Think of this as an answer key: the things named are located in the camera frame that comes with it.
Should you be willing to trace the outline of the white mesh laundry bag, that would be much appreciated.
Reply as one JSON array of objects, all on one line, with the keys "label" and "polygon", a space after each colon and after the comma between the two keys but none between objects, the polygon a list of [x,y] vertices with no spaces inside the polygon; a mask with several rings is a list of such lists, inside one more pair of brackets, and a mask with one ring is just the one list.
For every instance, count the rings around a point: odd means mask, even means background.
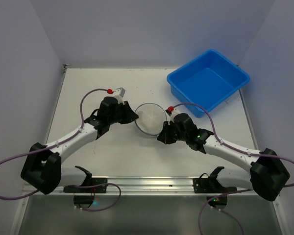
[{"label": "white mesh laundry bag", "polygon": [[135,120],[136,127],[148,136],[158,136],[163,123],[168,120],[165,110],[155,103],[143,103],[136,108],[135,113],[139,117]]}]

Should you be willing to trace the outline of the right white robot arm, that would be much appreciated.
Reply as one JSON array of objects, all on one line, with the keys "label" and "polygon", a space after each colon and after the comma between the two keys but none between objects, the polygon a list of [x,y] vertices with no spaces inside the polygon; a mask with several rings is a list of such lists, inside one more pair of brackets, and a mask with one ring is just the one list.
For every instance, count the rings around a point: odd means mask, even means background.
[{"label": "right white robot arm", "polygon": [[197,128],[185,113],[165,121],[157,140],[164,144],[183,141],[194,151],[220,157],[240,167],[240,170],[216,168],[209,175],[215,191],[230,187],[245,188],[268,201],[274,201],[290,178],[274,151],[246,149],[218,139],[212,131]]}]

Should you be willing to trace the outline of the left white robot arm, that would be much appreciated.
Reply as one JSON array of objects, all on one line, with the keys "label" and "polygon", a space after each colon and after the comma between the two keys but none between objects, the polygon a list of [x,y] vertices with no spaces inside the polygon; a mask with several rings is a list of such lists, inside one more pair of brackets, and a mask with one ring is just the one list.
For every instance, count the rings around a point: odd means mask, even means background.
[{"label": "left white robot arm", "polygon": [[94,185],[91,172],[80,166],[63,168],[62,163],[83,146],[103,136],[112,124],[129,124],[138,117],[127,101],[105,97],[100,107],[71,134],[46,145],[34,144],[22,168],[21,178],[43,194],[49,194],[57,187],[89,189]]}]

